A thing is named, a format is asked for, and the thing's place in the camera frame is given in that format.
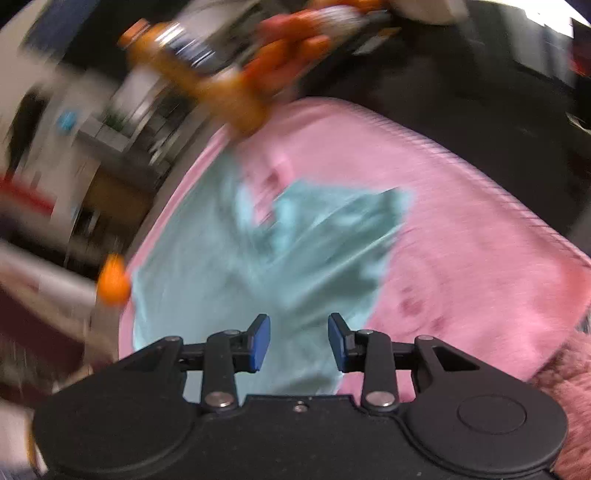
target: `silver bolt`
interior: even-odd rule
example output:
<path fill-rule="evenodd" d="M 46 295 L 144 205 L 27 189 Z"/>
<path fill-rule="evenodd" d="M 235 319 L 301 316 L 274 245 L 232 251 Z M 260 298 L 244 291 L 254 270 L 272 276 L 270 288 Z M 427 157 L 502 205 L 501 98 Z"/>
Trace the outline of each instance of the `silver bolt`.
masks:
<path fill-rule="evenodd" d="M 226 392 L 211 392 L 205 396 L 205 403 L 210 407 L 228 407 L 234 403 L 234 396 Z"/>
<path fill-rule="evenodd" d="M 378 390 L 368 393 L 365 396 L 365 400 L 374 407 L 389 407 L 396 401 L 396 397 L 390 392 L 382 392 Z"/>
<path fill-rule="evenodd" d="M 298 401 L 297 405 L 294 407 L 294 411 L 296 413 L 306 413 L 308 411 L 308 405 L 306 405 L 301 400 Z"/>

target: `pink cloth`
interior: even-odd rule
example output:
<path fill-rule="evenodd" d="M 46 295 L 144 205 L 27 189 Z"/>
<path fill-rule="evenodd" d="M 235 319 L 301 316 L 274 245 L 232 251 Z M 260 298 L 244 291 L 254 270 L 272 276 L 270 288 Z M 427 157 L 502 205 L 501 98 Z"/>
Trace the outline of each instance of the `pink cloth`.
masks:
<path fill-rule="evenodd" d="M 556 462 L 564 480 L 591 478 L 591 337 L 574 332 L 532 383 L 554 397 L 569 418 L 569 434 Z"/>
<path fill-rule="evenodd" d="M 226 145 L 187 173 L 130 264 L 141 265 L 189 188 Z M 367 110 L 305 99 L 280 108 L 238 147 L 259 217 L 293 179 L 402 187 L 413 206 L 367 328 L 412 342 L 431 334 L 522 380 L 571 334 L 591 297 L 591 263 L 507 192 L 436 143 Z M 133 307 L 119 353 L 131 353 Z M 358 394 L 359 375 L 341 392 Z M 408 383 L 403 398 L 412 396 Z"/>

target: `bottle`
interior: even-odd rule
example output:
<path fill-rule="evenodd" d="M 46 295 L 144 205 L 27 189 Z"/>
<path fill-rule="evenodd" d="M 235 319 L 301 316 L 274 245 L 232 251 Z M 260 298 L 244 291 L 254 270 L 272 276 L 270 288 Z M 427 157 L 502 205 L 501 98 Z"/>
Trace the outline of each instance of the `bottle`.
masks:
<path fill-rule="evenodd" d="M 119 46 L 132 64 L 151 66 L 241 134 L 253 134 L 267 120 L 267 106 L 247 85 L 241 69 L 191 38 L 180 24 L 151 26 L 142 19 L 123 34 Z"/>

